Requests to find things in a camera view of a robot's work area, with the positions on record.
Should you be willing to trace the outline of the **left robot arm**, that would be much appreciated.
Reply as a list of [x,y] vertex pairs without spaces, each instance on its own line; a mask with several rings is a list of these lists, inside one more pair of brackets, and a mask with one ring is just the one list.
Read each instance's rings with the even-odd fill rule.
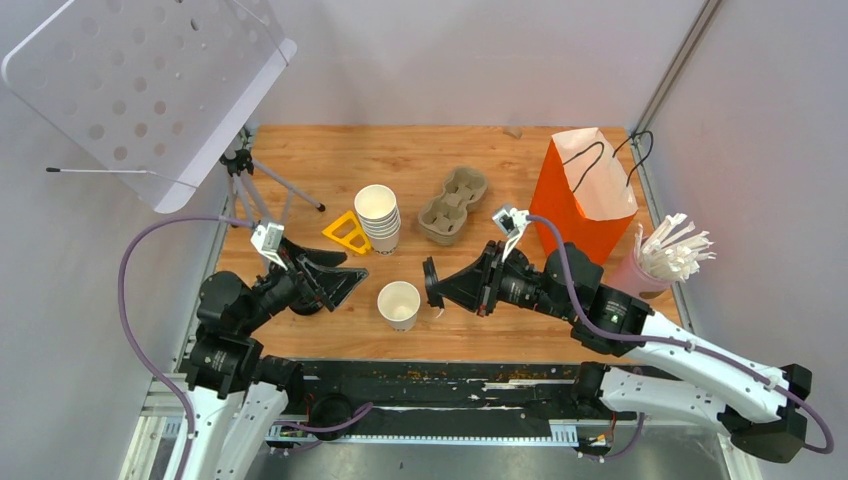
[[286,238],[252,244],[268,272],[247,285],[231,271],[199,289],[197,340],[184,367],[190,407],[166,470],[168,479],[242,479],[279,414],[306,400],[301,363],[266,355],[254,332],[290,309],[338,309],[368,277],[344,252],[301,247]]

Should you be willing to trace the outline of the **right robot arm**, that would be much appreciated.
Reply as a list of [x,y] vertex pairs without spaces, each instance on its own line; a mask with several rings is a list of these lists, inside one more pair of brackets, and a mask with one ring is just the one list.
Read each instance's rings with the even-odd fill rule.
[[602,284],[602,267],[571,242],[551,253],[541,270],[521,251],[504,250],[504,242],[490,241],[471,265],[445,279],[427,258],[429,305],[443,308],[450,300],[487,316],[505,302],[569,322],[572,337],[596,353],[638,360],[665,374],[584,362],[570,390],[580,415],[667,416],[712,428],[773,463],[790,462],[804,446],[807,419],[800,403],[811,390],[808,369],[757,364],[699,339],[644,301]]

